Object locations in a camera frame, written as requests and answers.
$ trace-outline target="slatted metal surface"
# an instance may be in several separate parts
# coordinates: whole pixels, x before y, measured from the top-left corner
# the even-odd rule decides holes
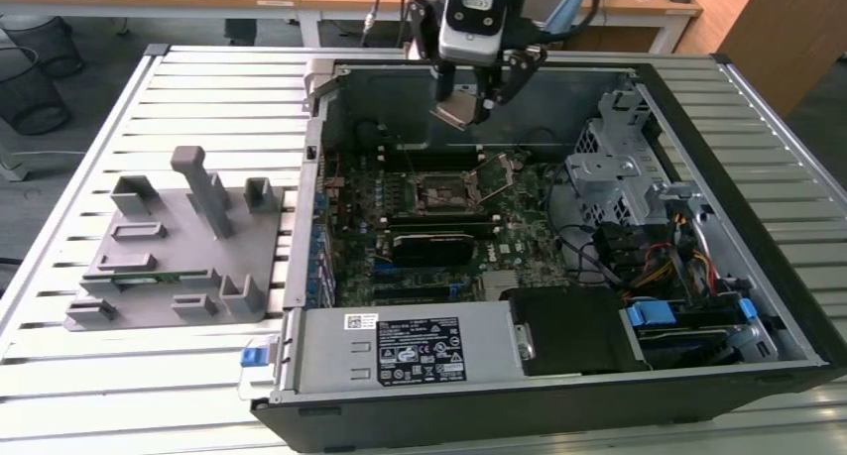
[[[2,300],[2,453],[290,453],[236,391],[240,349],[250,338],[280,330],[284,289],[272,294],[272,318],[256,324],[69,333],[61,322],[114,210],[107,192],[121,175],[138,172],[158,187],[186,186],[169,171],[178,145],[205,146],[209,168],[226,185],[269,176],[286,188],[273,275],[285,284],[307,130],[303,75],[307,60],[317,56],[399,57],[396,51],[184,47],[146,59]],[[710,58],[651,60],[806,284],[847,331],[847,221],[837,192]],[[666,138],[663,144],[687,174]],[[773,453],[832,453],[846,446],[846,418],[847,389],[836,383],[765,399],[706,423],[392,453],[715,453],[739,451],[739,444]]]

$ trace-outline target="desk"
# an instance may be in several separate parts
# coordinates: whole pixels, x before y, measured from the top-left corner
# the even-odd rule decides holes
[[[400,20],[401,0],[383,0],[380,21]],[[320,47],[319,24],[323,20],[363,20],[373,0],[0,0],[0,14],[46,14],[83,17],[169,17],[297,19],[301,21],[304,46]],[[583,20],[590,1],[583,4]],[[653,53],[671,53],[693,17],[697,4],[669,0],[606,0],[607,17],[596,24],[658,28]]]

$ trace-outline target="floor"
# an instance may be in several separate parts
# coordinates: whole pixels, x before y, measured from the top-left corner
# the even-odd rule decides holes
[[[0,137],[11,152],[81,151],[85,152],[99,131],[138,59],[152,43],[181,45],[225,45],[222,21],[133,19],[131,34],[107,34],[109,19],[70,19],[74,40],[86,59],[83,73],[58,82],[71,108],[73,122],[57,133],[42,137],[18,136],[0,122]],[[329,47],[357,47],[352,23],[325,23],[323,42]],[[369,43],[392,47],[396,25],[377,24]],[[297,26],[284,21],[260,23],[260,46],[301,47]],[[787,123],[820,156],[842,184],[847,183],[844,163],[844,143],[847,142],[847,63],[834,66],[818,87],[798,106]],[[71,179],[81,155],[23,156],[33,170],[23,183],[0,179],[0,257],[25,258],[45,221]],[[14,267],[0,265],[0,288],[14,277]]]

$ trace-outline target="motherboard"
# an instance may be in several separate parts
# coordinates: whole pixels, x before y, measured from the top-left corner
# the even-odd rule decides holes
[[[335,306],[498,300],[567,285],[544,210],[552,165],[518,151],[329,152]]]

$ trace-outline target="mesh trash can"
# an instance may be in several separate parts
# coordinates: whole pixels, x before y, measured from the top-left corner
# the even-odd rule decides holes
[[[42,135],[71,118],[31,49],[0,48],[0,118],[22,135]]]
[[[71,76],[82,70],[85,62],[62,17],[3,16],[0,29],[18,47],[37,51],[50,77]]]

